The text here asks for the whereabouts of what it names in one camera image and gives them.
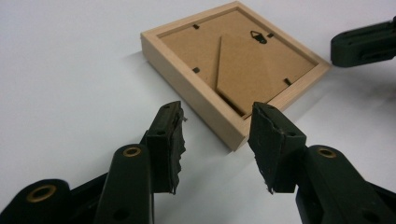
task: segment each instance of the wooden picture frame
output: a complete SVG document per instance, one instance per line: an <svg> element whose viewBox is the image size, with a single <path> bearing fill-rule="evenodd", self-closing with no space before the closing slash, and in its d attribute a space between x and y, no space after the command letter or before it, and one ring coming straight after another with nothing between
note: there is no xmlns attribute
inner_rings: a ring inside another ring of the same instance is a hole
<svg viewBox="0 0 396 224"><path fill-rule="evenodd" d="M285 79L286 84L283 83L283 85L286 86L280 92L276 92L274 97L267 102L280 110L285 109L301 96L330 68L330 65L317 54L239 2L216 7L141 34L142 50L149 63L232 150L237 150L248 140L250 116L246 112L241 114L237 108L235 109L233 102L219 94L211 82L207 81L207 79L217 80L216 77L206 78L206 75L216 74L219 71L216 66L219 66L221 37L225 38L225 33L240 35L240 27L259 31L258 33L263 34L263 37L272 45L275 46L277 43L280 46L279 50L285 49L293 52L301 57L302 61L312 64L308 69L302 70L306 72L299 76L288 75L294 77L294 80ZM274 62L292 64L295 60Z"/></svg>

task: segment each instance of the clamp jaw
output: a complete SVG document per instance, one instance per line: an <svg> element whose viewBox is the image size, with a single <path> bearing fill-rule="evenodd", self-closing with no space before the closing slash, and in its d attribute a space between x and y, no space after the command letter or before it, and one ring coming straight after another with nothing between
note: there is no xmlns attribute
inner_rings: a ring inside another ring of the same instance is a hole
<svg viewBox="0 0 396 224"><path fill-rule="evenodd" d="M332 147L306 136L275 107L254 103L248 143L268 190L293 193L304 224L396 223L396 194L366 182Z"/></svg>
<svg viewBox="0 0 396 224"><path fill-rule="evenodd" d="M154 193L176 193L184 148L180 102L163 105L139 144L118 149L107 174L70 190L45 179L21 190L2 224L153 223Z"/></svg>

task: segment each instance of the light wood edge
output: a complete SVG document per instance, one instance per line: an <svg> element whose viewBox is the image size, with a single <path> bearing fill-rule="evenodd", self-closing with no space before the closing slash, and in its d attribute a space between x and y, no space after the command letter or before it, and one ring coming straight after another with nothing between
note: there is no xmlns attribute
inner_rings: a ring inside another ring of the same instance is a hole
<svg viewBox="0 0 396 224"><path fill-rule="evenodd" d="M316 65L310 72L282 91L268 104L275 106L281 111L286 109L330 69L330 65L316 53L240 2L232 2L221 7L215 7L143 32L141 40L145 57L160 74L163 74L165 80L188 102L231 150L237 150L248 140L251 117L242 119L237 115L212 89L194 75L191 69L161 41L161 37L234 10L239 10Z"/></svg>

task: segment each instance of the white table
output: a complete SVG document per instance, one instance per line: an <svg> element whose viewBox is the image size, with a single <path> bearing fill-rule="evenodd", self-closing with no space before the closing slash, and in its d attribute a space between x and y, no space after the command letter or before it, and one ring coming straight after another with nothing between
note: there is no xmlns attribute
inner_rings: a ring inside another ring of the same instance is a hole
<svg viewBox="0 0 396 224"><path fill-rule="evenodd" d="M73 189L138 143L158 108L181 100L187 152L177 195L155 195L156 223L301 223L294 194L267 192L248 145L230 150L144 58L139 34L229 1L0 3L0 210L29 184ZM330 60L337 34L390 21L396 1L242 1ZM334 67L285 111L309 146L341 150L396 191L396 62Z"/></svg>

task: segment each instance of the brass rivet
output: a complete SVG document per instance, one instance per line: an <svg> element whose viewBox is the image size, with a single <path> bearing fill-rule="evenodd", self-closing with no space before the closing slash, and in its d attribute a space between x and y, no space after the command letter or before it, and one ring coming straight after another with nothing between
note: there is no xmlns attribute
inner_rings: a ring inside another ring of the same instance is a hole
<svg viewBox="0 0 396 224"><path fill-rule="evenodd" d="M140 152L142 152L142 149L139 147L128 147L122 152L122 155L124 155L124 157L135 157L139 155Z"/></svg>
<svg viewBox="0 0 396 224"><path fill-rule="evenodd" d="M29 203L39 203L48 199L56 191L54 185L43 185L32 190L26 197Z"/></svg>
<svg viewBox="0 0 396 224"><path fill-rule="evenodd" d="M335 152L323 147L320 147L318 149L318 154L329 159L334 159L337 157L337 154L335 154Z"/></svg>

